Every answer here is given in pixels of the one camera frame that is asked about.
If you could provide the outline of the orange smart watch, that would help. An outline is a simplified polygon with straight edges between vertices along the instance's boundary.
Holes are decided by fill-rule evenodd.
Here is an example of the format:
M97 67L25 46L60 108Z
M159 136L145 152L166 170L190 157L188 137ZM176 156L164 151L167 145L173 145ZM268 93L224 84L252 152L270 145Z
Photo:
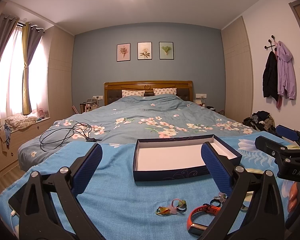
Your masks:
M188 216L186 227L188 233L200 236L208 227L208 224L220 211L221 206L203 204L194 210Z

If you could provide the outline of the tortoiseshell bangle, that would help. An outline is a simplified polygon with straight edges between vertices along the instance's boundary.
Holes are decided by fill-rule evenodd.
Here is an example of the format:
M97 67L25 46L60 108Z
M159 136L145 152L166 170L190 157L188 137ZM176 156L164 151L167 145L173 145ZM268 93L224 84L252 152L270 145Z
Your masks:
M252 199L252 196L253 196L253 193L254 193L253 191L248 191L246 193L245 198L242 203L242 206L241 206L241 211L247 212L250 202L251 202L251 199Z

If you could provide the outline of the navy jewelry box tray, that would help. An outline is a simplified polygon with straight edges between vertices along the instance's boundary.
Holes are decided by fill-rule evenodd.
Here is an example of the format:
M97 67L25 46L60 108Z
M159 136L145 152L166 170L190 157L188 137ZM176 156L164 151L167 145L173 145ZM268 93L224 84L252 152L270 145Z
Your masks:
M208 142L220 155L238 165L242 155L213 134L181 138L138 139L134 151L135 181L161 181L192 178L209 173L201 156Z

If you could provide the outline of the pile of dark clothes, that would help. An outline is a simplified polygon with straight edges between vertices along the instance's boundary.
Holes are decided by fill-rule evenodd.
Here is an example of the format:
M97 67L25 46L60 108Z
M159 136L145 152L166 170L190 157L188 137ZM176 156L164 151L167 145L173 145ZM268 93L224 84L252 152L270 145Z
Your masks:
M266 111L258 111L253 113L250 117L243 120L242 124L248 127L252 127L256 131L266 131L271 134L276 134L275 121Z

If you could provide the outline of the purple jacket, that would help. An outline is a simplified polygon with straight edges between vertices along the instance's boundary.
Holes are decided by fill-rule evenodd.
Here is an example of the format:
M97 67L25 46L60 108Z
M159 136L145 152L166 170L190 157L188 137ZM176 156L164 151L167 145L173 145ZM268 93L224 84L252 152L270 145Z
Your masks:
M281 108L282 99L296 99L296 78L293 55L282 41L276 44L277 55L277 109Z

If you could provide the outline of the black jacket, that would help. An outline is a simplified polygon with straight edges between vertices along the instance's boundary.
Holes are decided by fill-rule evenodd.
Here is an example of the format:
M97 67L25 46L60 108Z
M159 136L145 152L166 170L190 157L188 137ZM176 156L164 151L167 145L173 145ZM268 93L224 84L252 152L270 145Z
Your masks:
M277 58L273 51L268 55L266 66L262 76L263 97L272 97L278 101L279 95L277 92Z

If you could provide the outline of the blue floral towel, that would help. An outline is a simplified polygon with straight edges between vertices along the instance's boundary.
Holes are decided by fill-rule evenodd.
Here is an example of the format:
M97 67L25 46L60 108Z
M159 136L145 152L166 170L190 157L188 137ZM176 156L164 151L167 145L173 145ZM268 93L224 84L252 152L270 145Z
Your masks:
M258 136L268 137L281 145L288 142L266 132L238 137L221 137L242 154L241 165L249 171L272 170L276 175L274 158L258 151L254 141ZM11 218L8 200L27 181L32 171L41 174L57 172L77 157L85 155L92 143L71 142L31 167L18 181L0 194L0 216L11 229L19 218ZM168 181L137 182L133 179L133 144L113 146L101 144L103 157L91 181L78 200L90 220L106 239L197 239L188 233L186 220L190 212L209 203L220 192L210 175ZM172 199L184 199L187 211L166 217L157 216L159 206L168 206Z

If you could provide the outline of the right beige wardrobe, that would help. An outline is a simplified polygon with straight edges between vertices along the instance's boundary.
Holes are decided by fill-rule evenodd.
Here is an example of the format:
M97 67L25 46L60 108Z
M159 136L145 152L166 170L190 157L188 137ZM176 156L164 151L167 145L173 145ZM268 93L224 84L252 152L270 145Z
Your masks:
M253 107L253 67L249 38L240 16L221 31L225 62L225 116L242 122Z

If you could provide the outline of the beige wardrobe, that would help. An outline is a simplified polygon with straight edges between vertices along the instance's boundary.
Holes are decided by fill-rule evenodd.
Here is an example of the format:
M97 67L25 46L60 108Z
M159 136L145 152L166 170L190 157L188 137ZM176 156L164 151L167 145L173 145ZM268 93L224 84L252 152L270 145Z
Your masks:
M253 107L253 67L249 38L240 16L221 31L225 62L225 116L242 122Z
M52 121L73 115L72 110L72 56L75 37L54 26L49 51L47 91Z

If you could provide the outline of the crumpled blanket on sill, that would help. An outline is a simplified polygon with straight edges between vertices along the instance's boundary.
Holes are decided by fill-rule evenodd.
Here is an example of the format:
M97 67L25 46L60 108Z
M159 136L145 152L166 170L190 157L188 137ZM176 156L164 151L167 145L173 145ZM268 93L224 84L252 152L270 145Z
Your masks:
M11 126L13 129L26 129L29 126L32 126L37 122L38 118L36 116L10 116L7 117L5 122L8 126Z

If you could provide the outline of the pink small fan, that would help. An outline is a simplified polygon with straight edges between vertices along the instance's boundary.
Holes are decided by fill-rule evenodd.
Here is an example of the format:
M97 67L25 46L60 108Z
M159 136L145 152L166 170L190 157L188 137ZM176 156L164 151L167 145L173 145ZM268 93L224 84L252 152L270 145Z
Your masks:
M38 115L38 118L45 119L45 118L49 117L49 111L48 110L44 110L43 108L39 108L37 110L37 115Z

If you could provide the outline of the nightstand clutter rack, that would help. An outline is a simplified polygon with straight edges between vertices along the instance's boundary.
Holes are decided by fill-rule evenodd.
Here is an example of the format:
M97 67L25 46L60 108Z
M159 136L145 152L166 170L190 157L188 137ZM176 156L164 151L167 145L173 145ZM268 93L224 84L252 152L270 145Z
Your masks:
M100 107L100 101L103 100L102 95L93 96L92 98L87 99L85 102L80 103L81 113L89 112Z

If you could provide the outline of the blue floral duvet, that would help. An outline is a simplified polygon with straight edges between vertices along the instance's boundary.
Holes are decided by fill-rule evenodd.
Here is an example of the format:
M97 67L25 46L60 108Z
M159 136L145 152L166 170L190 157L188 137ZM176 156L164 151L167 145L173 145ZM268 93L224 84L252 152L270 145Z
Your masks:
M249 135L255 130L176 95L127 96L90 112L57 120L18 149L23 171L72 141L134 144L143 138L179 138L205 134Z

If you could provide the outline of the right patterned pillow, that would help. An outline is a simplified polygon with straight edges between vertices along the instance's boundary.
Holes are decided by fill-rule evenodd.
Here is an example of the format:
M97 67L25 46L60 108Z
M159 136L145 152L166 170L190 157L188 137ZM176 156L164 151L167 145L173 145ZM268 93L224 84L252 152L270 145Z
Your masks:
M176 88L153 88L153 93L155 96L163 95L163 94L176 95L177 89Z

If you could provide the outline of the patterned pillow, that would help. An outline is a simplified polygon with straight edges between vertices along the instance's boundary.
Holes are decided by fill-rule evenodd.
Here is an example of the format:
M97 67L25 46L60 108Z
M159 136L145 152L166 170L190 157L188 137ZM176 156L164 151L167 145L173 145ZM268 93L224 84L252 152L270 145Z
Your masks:
M127 96L144 96L145 91L144 90L122 90L122 97Z
M155 96L163 95L163 94L176 95L177 89L176 88L153 88L153 93Z

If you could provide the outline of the wooden headboard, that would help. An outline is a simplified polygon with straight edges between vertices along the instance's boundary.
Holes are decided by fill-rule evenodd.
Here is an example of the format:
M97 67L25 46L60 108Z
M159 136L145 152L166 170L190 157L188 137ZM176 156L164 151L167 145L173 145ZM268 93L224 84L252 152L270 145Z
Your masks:
M144 90L145 96L153 96L154 88L176 88L178 97L184 101L193 101L192 81L122 81L104 84L104 104L108 105L122 98L122 90Z

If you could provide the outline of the left patterned pillow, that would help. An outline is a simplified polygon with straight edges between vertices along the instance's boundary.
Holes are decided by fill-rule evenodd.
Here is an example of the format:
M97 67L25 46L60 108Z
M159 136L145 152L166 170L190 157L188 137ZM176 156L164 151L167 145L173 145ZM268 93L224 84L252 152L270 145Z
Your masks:
M122 90L122 97L127 96L144 96L145 91L144 90Z

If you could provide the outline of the green leaf framed picture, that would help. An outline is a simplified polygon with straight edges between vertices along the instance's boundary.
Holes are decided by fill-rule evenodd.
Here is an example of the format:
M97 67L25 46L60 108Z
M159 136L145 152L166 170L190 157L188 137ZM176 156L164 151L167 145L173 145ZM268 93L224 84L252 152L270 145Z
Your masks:
M159 59L160 60L174 59L173 42L159 42Z

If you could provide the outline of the left beige wardrobe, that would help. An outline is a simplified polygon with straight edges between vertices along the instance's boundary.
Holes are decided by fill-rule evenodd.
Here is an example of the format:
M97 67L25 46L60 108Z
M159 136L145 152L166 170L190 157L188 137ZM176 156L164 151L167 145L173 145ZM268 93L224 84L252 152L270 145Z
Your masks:
M47 91L52 121L73 115L72 110L72 56L75 37L54 26L49 51Z

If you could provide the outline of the white flower framed picture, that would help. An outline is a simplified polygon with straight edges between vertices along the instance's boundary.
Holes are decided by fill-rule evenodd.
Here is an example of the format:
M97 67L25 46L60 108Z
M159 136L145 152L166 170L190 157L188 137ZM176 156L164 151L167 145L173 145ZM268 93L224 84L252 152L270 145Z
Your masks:
M138 60L152 59L152 42L138 42Z

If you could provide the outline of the pink flower framed picture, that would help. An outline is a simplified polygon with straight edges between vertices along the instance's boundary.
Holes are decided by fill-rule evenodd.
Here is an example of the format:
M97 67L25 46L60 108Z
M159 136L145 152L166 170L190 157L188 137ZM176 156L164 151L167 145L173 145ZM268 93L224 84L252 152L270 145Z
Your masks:
M117 62L130 61L130 43L117 45Z

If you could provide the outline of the white wall socket panel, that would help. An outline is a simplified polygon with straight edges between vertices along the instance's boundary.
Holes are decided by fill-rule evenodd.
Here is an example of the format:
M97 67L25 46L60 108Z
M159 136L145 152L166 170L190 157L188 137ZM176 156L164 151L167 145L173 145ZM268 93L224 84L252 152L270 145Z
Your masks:
M207 95L206 94L200 94L200 93L198 93L198 94L196 94L196 98L197 99L206 99Z

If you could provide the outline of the black wall coat hook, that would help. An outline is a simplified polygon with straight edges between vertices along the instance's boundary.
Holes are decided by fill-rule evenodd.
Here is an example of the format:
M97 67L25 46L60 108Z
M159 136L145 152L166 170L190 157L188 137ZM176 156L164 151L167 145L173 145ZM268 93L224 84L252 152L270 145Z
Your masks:
M271 35L271 38L268 40L269 45L264 46L265 50L271 49L272 52L277 52L277 42L275 40L275 36Z

